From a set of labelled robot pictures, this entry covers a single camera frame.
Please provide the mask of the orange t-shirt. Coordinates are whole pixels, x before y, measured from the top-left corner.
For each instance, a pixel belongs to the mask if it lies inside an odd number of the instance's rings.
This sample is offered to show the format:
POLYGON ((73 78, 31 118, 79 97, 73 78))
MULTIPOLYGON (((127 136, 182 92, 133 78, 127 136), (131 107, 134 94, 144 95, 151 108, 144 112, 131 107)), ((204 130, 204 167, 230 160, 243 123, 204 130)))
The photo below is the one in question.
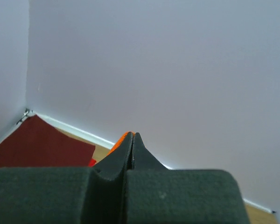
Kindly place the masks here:
POLYGON ((109 155, 113 156, 114 154, 126 156, 130 149, 130 143, 133 140, 134 134, 134 132, 125 132, 108 152, 107 157, 109 155))

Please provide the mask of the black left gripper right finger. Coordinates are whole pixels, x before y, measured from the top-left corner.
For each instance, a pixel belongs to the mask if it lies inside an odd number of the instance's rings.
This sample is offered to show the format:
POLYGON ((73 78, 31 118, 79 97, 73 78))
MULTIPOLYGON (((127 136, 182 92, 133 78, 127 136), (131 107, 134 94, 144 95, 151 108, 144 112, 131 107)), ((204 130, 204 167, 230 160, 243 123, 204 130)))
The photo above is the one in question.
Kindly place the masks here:
POLYGON ((220 169, 171 170, 134 135, 126 180, 129 224, 247 224, 237 181, 220 169))

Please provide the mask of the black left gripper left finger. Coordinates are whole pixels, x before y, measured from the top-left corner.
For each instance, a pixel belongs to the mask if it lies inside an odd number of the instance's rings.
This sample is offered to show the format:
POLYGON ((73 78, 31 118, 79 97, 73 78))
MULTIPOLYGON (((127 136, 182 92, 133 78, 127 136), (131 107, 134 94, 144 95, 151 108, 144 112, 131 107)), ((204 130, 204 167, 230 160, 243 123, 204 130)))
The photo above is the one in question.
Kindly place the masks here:
POLYGON ((0 224, 122 224, 133 133, 93 167, 0 168, 0 224))

